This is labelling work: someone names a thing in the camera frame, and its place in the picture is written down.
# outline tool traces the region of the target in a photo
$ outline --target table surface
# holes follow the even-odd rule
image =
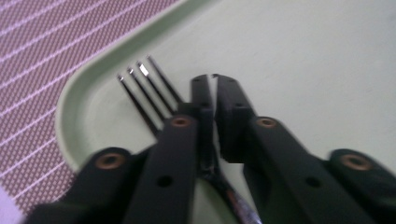
[[[74,174],[54,131],[66,81],[176,1],[0,1],[0,223],[17,222],[70,187]]]

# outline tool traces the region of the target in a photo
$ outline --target striped tablecloth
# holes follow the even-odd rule
[[[67,79],[176,1],[0,0],[0,223],[70,187],[54,131]]]

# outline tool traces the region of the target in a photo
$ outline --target fork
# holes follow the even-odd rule
[[[172,86],[172,84],[167,80],[165,74],[159,67],[159,65],[154,61],[154,59],[150,56],[147,57],[148,63],[154,69],[157,76],[159,76],[160,80],[162,81],[163,85],[169,91],[170,95],[173,97],[175,102],[178,105],[182,105],[183,100]],[[161,99],[162,104],[167,109],[169,114],[174,115],[176,110],[170,106],[170,103],[165,99],[161,91],[159,90],[157,84],[154,80],[150,77],[151,74],[147,70],[146,66],[143,65],[141,62],[136,63],[138,70],[140,71],[141,75],[147,80],[150,87],[154,90],[158,98]],[[147,92],[143,83],[139,80],[139,77],[135,73],[132,67],[127,68],[128,74],[133,78],[135,84],[138,86],[139,90],[141,90],[149,102],[151,108],[154,109],[156,115],[161,121],[165,120],[165,115],[161,111],[161,109],[154,103],[152,96]],[[124,78],[122,75],[117,75],[120,84],[125,89],[131,100],[133,101],[135,107],[137,108],[139,114],[142,116],[143,120],[148,125],[150,131],[157,136],[160,130],[155,125],[152,118],[149,116],[149,113],[144,109],[141,103],[137,100],[135,94],[130,90],[128,85],[125,83]],[[227,204],[227,206],[231,209],[234,217],[237,219],[239,223],[243,224],[261,224],[261,220],[256,212],[249,206],[249,204],[233,189],[232,185],[229,183],[223,172],[220,170],[219,167],[219,158],[217,155],[217,151],[213,145],[213,140],[209,144],[204,144],[203,146],[199,146],[198,148],[198,158],[199,158],[199,176],[207,181],[219,194],[221,199]]]

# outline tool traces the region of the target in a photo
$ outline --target pale green plate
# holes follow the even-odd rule
[[[78,170],[104,147],[137,152],[154,143],[115,77],[151,54],[185,100],[192,77],[234,77],[259,115],[282,120],[311,153],[325,159],[354,148],[394,172],[395,8],[368,0],[181,1],[70,78],[56,112],[60,149]],[[241,166],[221,165],[252,202]],[[205,184],[195,198],[194,223],[233,223]]]

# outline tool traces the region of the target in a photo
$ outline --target purple striped fabric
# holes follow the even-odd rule
[[[72,183],[54,131],[67,79],[176,1],[0,1],[0,181],[24,214]]]

